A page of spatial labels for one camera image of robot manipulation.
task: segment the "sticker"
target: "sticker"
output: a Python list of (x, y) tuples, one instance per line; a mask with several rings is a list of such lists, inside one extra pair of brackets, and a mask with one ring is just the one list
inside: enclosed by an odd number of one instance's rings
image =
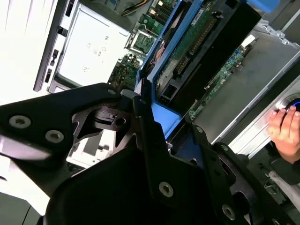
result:
[(203, 12), (204, 12), (204, 9), (199, 10), (198, 14), (195, 16), (194, 20), (192, 21), (193, 26), (197, 23), (197, 21), (199, 20), (199, 18), (202, 15)]

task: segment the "metal rivet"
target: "metal rivet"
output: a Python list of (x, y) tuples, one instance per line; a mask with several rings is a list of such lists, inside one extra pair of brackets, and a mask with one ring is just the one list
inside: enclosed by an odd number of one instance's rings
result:
[(9, 119), (9, 124), (15, 128), (24, 129), (31, 125), (31, 120), (26, 116), (13, 116)]
[(274, 225), (280, 225), (280, 223), (276, 219), (272, 219)]
[(160, 182), (159, 191), (168, 198), (171, 198), (174, 194), (172, 186), (165, 181)]
[(228, 151), (228, 148), (225, 145), (222, 145), (222, 149), (224, 149), (225, 151)]
[(235, 220), (235, 214), (234, 211), (232, 210), (232, 208), (230, 208), (229, 205), (222, 205), (222, 211), (225, 214), (225, 216), (227, 216), (230, 220)]
[(203, 133), (203, 130), (202, 130), (200, 127), (197, 127), (197, 130), (198, 130), (200, 133)]
[(107, 90), (109, 93), (111, 93), (112, 95), (115, 95), (116, 94), (116, 92), (114, 91), (114, 90), (112, 90), (112, 89), (108, 89)]
[(49, 130), (46, 133), (45, 138), (52, 143), (59, 143), (64, 140), (64, 135), (58, 130)]

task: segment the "finger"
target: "finger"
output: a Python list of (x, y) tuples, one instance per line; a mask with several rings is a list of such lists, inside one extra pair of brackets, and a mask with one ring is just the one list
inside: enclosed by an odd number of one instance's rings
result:
[(294, 143), (298, 143), (300, 140), (300, 112), (295, 112), (291, 128), (290, 128), (290, 139)]
[(276, 137), (280, 134), (280, 130), (281, 130), (281, 123), (283, 120), (283, 117), (285, 115), (285, 109), (281, 109), (276, 117), (274, 118), (274, 120), (272, 121), (271, 127), (272, 127), (272, 136)]
[(277, 112), (273, 111), (271, 116), (270, 116), (269, 125), (268, 125), (268, 129), (267, 129), (267, 132), (270, 136), (272, 136), (273, 132), (274, 132), (274, 127), (273, 127), (272, 124), (273, 124), (273, 121), (274, 121), (276, 115), (277, 115)]
[(280, 139), (283, 140), (283, 139), (286, 139), (289, 137), (290, 127), (291, 127), (291, 123), (292, 123), (295, 112), (296, 112), (296, 107), (292, 105), (282, 122), (281, 130), (280, 130)]

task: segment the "metal sheet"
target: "metal sheet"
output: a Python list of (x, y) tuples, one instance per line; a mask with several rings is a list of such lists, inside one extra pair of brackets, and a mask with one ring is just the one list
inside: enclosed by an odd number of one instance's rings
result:
[(258, 40), (243, 60), (243, 70), (229, 77), (194, 121), (205, 130), (210, 142), (222, 139), (251, 105), (284, 74), (282, 68), (299, 51), (283, 45), (268, 34), (256, 32), (255, 36)]
[(1, 0), (0, 104), (37, 97), (32, 90), (58, 0)]
[(284, 105), (282, 105), (283, 100), (299, 92), (300, 76), (229, 144), (232, 150), (238, 154), (248, 155), (249, 158), (253, 157), (270, 141), (266, 127), (272, 111), (284, 108)]
[(129, 32), (79, 4), (70, 33), (58, 73), (82, 86), (106, 83)]

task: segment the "hand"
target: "hand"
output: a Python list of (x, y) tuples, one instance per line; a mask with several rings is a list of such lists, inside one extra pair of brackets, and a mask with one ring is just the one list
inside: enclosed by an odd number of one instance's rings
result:
[(294, 163), (300, 159), (300, 112), (291, 106), (284, 117), (285, 113), (286, 109), (273, 112), (267, 131), (281, 157)]

